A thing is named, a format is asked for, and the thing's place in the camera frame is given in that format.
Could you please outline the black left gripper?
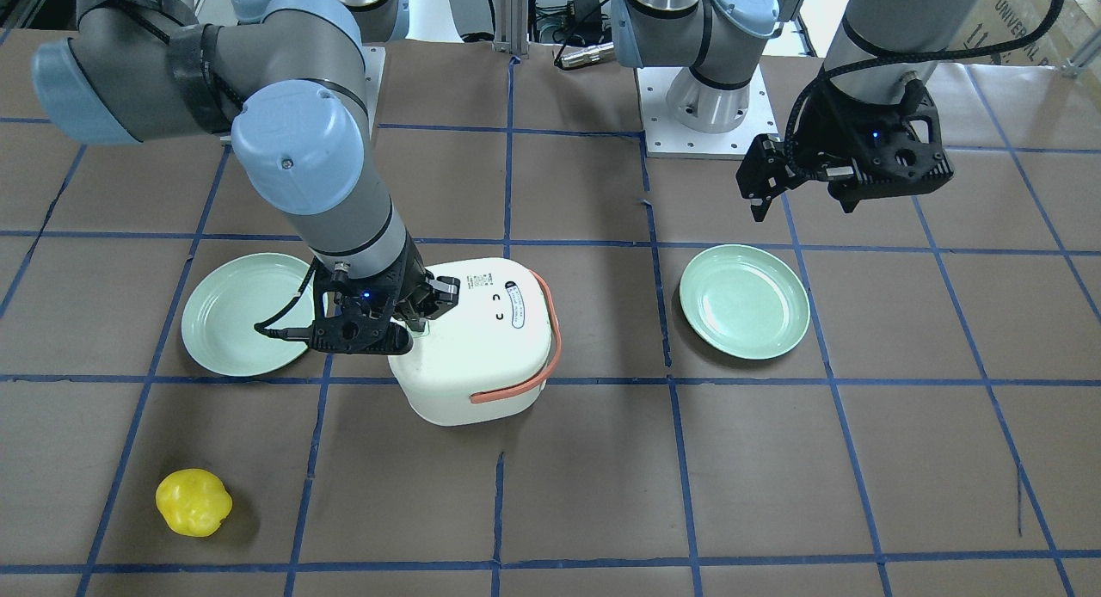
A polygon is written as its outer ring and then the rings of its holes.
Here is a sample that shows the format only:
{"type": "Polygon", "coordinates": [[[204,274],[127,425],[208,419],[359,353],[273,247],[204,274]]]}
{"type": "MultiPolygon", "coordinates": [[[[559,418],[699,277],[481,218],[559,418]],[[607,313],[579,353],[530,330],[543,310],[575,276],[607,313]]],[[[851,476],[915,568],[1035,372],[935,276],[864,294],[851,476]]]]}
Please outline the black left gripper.
{"type": "Polygon", "coordinates": [[[803,104],[791,161],[778,135],[759,134],[735,171],[754,222],[766,220],[788,182],[825,182],[850,213],[862,200],[930,194],[953,176],[936,104],[920,79],[905,82],[896,104],[885,106],[858,101],[824,82],[803,104]]]}

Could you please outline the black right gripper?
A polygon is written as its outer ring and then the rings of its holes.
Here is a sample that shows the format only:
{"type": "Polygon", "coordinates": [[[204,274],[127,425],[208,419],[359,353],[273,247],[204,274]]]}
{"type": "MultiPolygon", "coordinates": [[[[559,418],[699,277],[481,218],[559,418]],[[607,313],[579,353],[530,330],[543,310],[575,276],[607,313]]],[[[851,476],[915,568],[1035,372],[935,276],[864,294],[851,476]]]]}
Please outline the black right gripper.
{"type": "Polygon", "coordinates": [[[412,335],[397,323],[424,330],[459,304],[457,276],[434,276],[418,248],[406,239],[397,259],[373,276],[326,270],[313,262],[313,304],[308,347],[319,352],[401,355],[412,350],[412,335]]]}

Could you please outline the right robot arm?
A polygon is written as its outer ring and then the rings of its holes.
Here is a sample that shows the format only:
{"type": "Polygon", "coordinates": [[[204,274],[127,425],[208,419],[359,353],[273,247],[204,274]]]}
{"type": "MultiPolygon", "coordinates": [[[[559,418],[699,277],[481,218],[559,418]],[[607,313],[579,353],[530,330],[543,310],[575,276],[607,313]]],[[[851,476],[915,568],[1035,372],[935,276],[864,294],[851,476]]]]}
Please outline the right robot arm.
{"type": "Polygon", "coordinates": [[[76,37],[36,48],[33,88],[81,144],[231,135],[253,188],[314,260],[313,318],[257,334],[334,354],[401,355],[459,302],[435,276],[372,158],[370,43],[408,33],[408,0],[236,0],[237,25],[182,0],[77,0],[76,37]]]}

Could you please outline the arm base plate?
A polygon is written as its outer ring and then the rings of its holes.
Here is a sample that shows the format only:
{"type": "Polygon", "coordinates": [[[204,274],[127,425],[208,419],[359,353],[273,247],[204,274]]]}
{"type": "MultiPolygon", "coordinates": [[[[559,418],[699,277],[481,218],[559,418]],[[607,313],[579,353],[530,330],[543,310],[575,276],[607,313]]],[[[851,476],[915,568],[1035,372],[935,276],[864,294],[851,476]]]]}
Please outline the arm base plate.
{"type": "Polygon", "coordinates": [[[778,134],[760,69],[735,90],[705,86],[686,67],[642,68],[636,77],[648,158],[741,159],[755,135],[778,134]]]}

